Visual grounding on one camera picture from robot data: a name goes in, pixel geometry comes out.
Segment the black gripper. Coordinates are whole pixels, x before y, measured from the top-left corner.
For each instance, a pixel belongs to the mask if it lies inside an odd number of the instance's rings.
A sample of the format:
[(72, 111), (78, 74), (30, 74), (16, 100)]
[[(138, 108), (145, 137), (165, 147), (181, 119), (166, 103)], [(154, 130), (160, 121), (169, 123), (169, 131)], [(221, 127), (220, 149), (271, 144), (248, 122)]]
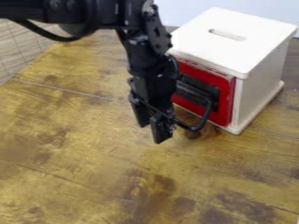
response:
[(178, 64), (168, 53), (156, 53), (148, 45), (126, 45), (128, 80), (130, 94), (128, 100), (134, 119), (142, 128), (150, 123), (153, 142), (160, 144), (173, 137), (174, 121), (161, 115), (149, 119), (149, 110), (166, 113), (173, 108), (170, 97), (176, 89)]

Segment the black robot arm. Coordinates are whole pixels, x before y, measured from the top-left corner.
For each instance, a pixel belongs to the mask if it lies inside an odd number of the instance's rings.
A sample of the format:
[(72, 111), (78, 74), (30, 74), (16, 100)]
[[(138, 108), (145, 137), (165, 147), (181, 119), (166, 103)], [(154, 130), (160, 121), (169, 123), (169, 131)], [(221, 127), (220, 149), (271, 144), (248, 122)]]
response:
[(113, 30), (125, 49), (134, 119), (157, 144), (173, 136), (178, 63), (154, 0), (0, 0), (0, 18), (60, 42)]

